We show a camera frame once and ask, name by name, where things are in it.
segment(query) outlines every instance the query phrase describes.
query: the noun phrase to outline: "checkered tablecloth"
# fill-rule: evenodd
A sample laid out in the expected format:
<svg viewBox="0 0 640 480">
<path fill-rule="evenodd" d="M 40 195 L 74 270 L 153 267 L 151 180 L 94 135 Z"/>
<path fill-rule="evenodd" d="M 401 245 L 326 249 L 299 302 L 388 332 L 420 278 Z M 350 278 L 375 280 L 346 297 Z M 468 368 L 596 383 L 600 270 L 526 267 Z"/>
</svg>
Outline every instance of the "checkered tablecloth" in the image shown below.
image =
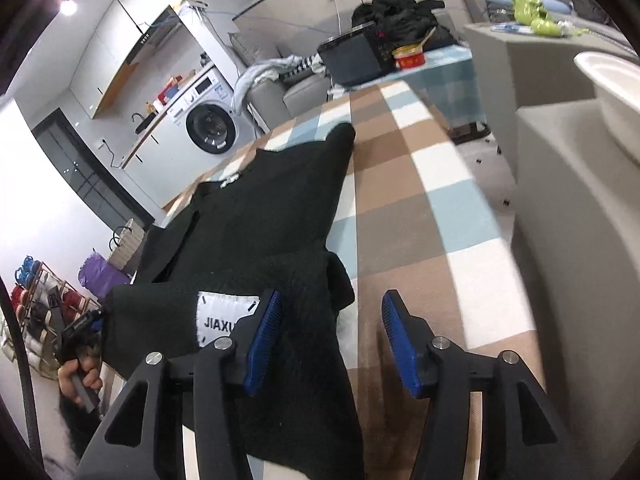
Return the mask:
<svg viewBox="0 0 640 480">
<path fill-rule="evenodd" d="M 404 80 L 424 100 L 430 101 L 444 115 L 451 128 L 477 122 L 484 123 L 484 111 L 476 70 L 468 48 L 446 46 L 424 53 L 425 64 L 393 72 L 351 89 L 362 90 L 389 81 Z"/>
<path fill-rule="evenodd" d="M 513 349 L 542 382 L 529 303 L 508 245 L 482 192 L 430 109 L 405 81 L 351 93 L 276 128 L 205 174 L 242 171 L 256 148 L 321 140 L 341 121 L 356 129 L 353 158 L 326 246 L 340 256 L 356 302 L 337 335 L 364 435 L 368 479 L 408 479 L 428 402 L 402 389 L 381 320 L 389 288 L 434 333 L 497 356 Z M 178 199 L 170 217 L 190 199 Z M 477 476 L 480 397 L 472 394 L 465 478 Z M 304 478 L 252 460 L 257 480 Z"/>
</svg>

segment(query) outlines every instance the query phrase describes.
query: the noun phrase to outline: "purple bag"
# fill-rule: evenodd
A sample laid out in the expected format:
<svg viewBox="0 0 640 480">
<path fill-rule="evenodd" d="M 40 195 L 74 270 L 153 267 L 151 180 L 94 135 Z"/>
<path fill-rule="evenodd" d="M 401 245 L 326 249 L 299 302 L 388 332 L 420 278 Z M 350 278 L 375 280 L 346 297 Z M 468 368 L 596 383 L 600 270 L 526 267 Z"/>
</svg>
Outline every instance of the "purple bag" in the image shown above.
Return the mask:
<svg viewBox="0 0 640 480">
<path fill-rule="evenodd" d="M 94 296 L 103 300 L 114 286 L 129 284 L 131 278 L 94 251 L 80 267 L 78 281 Z"/>
</svg>

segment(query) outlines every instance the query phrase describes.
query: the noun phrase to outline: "metal screw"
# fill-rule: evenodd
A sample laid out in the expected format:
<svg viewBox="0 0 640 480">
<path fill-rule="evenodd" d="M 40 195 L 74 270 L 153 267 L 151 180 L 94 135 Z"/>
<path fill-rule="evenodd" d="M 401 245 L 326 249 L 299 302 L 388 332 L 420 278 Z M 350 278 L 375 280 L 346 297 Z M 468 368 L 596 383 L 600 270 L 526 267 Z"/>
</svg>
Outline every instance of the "metal screw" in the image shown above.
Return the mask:
<svg viewBox="0 0 640 480">
<path fill-rule="evenodd" d="M 509 363 L 510 365 L 514 365 L 520 360 L 520 356 L 516 354 L 516 352 L 514 352 L 513 350 L 507 350 L 506 352 L 503 352 L 502 358 L 504 359 L 505 362 Z"/>
<path fill-rule="evenodd" d="M 446 337 L 437 335 L 433 338 L 431 344 L 434 345 L 438 350 L 445 350 L 451 346 L 451 341 L 449 341 Z"/>
<path fill-rule="evenodd" d="M 226 350 L 230 348 L 233 343 L 230 337 L 222 336 L 213 342 L 213 346 L 215 346 L 217 350 Z"/>
<path fill-rule="evenodd" d="M 145 363 L 148 365 L 157 365 L 160 361 L 162 361 L 162 354 L 160 352 L 151 352 L 145 358 Z"/>
</svg>

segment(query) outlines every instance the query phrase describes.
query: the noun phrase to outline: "white bowl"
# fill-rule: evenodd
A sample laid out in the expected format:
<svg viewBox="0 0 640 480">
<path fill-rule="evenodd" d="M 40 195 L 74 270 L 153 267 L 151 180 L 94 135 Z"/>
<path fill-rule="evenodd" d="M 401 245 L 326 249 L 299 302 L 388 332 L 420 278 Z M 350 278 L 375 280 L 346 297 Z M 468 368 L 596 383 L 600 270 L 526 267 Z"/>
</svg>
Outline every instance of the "white bowl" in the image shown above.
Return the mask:
<svg viewBox="0 0 640 480">
<path fill-rule="evenodd" d="M 640 164 L 640 67 L 599 52 L 581 52 L 574 62 L 593 82 L 609 133 Z"/>
</svg>

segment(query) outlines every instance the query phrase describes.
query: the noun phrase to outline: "hand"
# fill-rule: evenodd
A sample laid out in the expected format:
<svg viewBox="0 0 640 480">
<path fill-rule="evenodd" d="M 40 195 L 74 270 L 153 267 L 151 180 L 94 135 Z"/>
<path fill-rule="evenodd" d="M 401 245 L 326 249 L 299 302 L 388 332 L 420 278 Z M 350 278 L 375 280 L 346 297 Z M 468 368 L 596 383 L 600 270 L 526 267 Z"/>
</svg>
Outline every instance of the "hand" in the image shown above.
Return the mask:
<svg viewBox="0 0 640 480">
<path fill-rule="evenodd" d="M 82 400 L 76 392 L 76 388 L 71 381 L 71 375 L 78 371 L 78 359 L 72 359 L 67 361 L 58 369 L 58 382 L 60 383 L 60 391 L 62 394 L 75 402 L 78 406 L 82 405 Z M 86 373 L 82 384 L 99 392 L 102 388 L 102 379 L 100 378 L 100 371 L 98 366 L 100 361 L 91 356 L 85 356 L 82 359 L 82 370 Z"/>
</svg>

